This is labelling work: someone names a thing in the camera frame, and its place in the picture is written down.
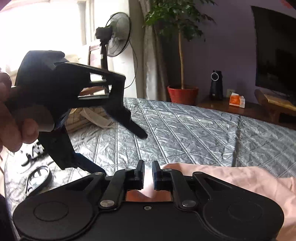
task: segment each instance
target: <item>wooden tv stand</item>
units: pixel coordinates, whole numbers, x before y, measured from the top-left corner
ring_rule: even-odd
[[[290,102],[290,104],[288,104],[287,100],[283,99],[277,100],[282,105],[279,106],[272,102],[271,97],[267,98],[260,90],[255,91],[255,96],[259,104],[246,102],[245,108],[230,106],[229,98],[224,98],[223,100],[211,100],[209,97],[206,97],[197,106],[206,109],[219,110],[247,116],[296,130],[296,122],[283,123],[280,121],[281,113],[289,114],[290,116],[296,116],[295,106],[293,106]]]
[[[259,89],[254,94],[258,103],[269,113],[271,123],[296,130],[296,106],[280,96],[263,93]]]

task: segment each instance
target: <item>potted plant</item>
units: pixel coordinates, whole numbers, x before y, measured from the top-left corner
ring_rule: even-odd
[[[199,0],[202,4],[215,4],[213,0]],[[159,23],[158,32],[167,37],[178,35],[179,55],[181,62],[181,85],[168,86],[173,103],[195,105],[198,88],[185,85],[184,64],[182,52],[182,36],[188,41],[203,36],[198,23],[214,21],[206,14],[202,14],[193,0],[153,0],[151,11],[145,17],[145,25]]]

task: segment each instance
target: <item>purple wall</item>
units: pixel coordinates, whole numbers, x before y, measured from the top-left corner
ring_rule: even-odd
[[[202,26],[206,42],[203,39],[182,42],[185,82],[199,87],[200,101],[209,94],[213,69],[221,70],[225,96],[227,89],[235,89],[246,98],[246,101],[257,102],[254,96],[254,91],[258,88],[255,86],[255,28],[250,6],[264,7],[295,18],[296,10],[284,6],[281,0],[215,2],[215,6],[206,4],[202,7],[202,12],[213,17],[217,23]],[[168,70],[172,67],[178,68],[175,63],[168,63],[167,67]]]

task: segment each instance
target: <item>television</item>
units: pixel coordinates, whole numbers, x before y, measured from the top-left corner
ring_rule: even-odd
[[[256,29],[256,86],[296,95],[296,19],[252,6]]]

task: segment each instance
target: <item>hand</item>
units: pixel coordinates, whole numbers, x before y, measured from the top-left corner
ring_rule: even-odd
[[[11,80],[8,74],[0,72],[0,152],[3,146],[12,152],[18,151],[22,143],[31,144],[39,135],[38,125],[33,119],[25,119],[17,126],[3,102],[9,96]]]

